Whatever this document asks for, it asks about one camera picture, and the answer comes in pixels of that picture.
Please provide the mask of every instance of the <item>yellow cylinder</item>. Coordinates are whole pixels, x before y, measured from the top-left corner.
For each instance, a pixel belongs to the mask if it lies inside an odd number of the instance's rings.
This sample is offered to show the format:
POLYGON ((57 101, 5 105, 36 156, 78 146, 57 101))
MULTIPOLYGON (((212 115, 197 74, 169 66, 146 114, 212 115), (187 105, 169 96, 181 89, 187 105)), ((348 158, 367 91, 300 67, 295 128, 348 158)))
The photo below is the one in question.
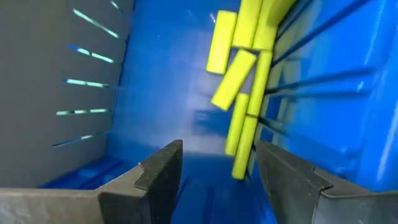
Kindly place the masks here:
POLYGON ((262 50, 260 52, 248 106, 248 114, 253 116, 259 116, 260 114, 268 73, 271 67, 271 60, 272 53, 270 51, 262 50))
POLYGON ((229 125, 228 136, 225 144, 225 154, 235 156, 241 138, 242 127, 246 110, 248 108, 249 95, 238 93, 235 101, 234 112, 232 114, 231 124, 229 125))
POLYGON ((238 180, 244 179, 246 167, 250 156, 250 150, 253 143, 254 134, 256 132, 257 118, 246 116, 244 118, 242 135, 238 144, 234 166, 232 168, 232 177, 238 180))

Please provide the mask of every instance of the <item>blue plastic container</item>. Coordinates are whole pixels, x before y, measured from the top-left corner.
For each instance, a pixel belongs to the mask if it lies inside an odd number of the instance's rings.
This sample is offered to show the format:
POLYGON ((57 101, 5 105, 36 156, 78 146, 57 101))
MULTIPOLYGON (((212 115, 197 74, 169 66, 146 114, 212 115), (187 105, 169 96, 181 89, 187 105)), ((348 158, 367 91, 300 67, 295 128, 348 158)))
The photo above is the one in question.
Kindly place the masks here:
MULTIPOLYGON (((233 108, 210 103, 215 17, 239 3, 136 0, 107 156, 46 187, 95 189, 183 139, 173 223, 275 223, 257 164, 231 178, 233 108)), ((398 189, 396 23, 393 0, 298 0, 277 34, 262 139, 370 190, 398 189)))

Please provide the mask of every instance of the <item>foam piece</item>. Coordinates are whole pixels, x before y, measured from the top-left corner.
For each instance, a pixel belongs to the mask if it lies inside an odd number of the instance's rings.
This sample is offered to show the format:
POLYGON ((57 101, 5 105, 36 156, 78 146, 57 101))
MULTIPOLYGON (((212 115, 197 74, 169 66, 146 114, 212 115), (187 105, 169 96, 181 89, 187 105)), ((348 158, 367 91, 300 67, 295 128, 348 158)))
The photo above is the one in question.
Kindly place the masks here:
POLYGON ((250 49, 253 45, 262 0, 242 0, 232 45, 250 49))
POLYGON ((235 12, 218 11, 206 66, 208 72, 224 75, 228 64, 237 16, 235 12))
POLYGON ((246 116, 244 118, 242 135, 238 144, 234 166, 232 168, 232 177, 243 180, 248 166, 250 150, 253 143, 254 133, 256 132, 257 118, 246 116))
POLYGON ((277 0, 263 0, 262 2, 256 35, 254 36, 252 47, 255 50, 272 50, 274 47, 278 27, 267 24, 270 9, 274 1, 277 0))
POLYGON ((238 94, 239 88, 247 77, 251 67, 256 61, 256 56, 248 51, 239 50, 228 71, 225 73, 211 103, 227 111, 238 94))
POLYGON ((259 116, 262 101, 264 98, 264 91, 266 89, 268 73, 271 67, 272 53, 263 50, 257 60, 256 75, 254 76, 253 87, 251 91, 248 114, 259 116))
POLYGON ((248 108, 250 96, 245 93, 238 93, 235 101, 235 107, 232 114, 231 124, 229 126, 228 136, 225 144, 225 154, 235 156, 241 138, 242 127, 246 110, 248 108))
POLYGON ((287 11, 292 7, 295 0, 278 0, 274 1, 269 11, 267 24, 277 27, 282 19, 286 16, 287 11))

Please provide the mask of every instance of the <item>gray wall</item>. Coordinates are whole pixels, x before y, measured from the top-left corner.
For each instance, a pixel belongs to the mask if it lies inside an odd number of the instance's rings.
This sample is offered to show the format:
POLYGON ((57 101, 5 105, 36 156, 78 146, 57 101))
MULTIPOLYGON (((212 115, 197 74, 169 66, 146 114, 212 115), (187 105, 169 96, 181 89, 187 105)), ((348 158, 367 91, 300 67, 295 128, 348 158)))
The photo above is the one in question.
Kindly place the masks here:
MULTIPOLYGON (((132 1, 118 0, 132 11, 132 1)), ((0 1, 0 187, 36 187, 103 156, 106 136, 52 147, 109 129, 114 89, 72 85, 66 78, 117 85, 129 21, 106 0, 0 1), (119 38, 73 13, 83 12, 119 38), (108 63, 69 45, 107 56, 108 63)))

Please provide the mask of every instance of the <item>blue wall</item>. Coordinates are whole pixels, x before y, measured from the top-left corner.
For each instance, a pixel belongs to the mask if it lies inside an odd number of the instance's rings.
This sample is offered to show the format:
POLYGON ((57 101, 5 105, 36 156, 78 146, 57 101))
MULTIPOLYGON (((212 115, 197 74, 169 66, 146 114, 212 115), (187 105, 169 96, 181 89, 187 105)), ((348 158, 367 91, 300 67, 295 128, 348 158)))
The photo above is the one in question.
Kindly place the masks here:
POLYGON ((299 1, 275 43, 266 97, 280 106, 263 138, 368 189, 398 189, 396 6, 299 1))

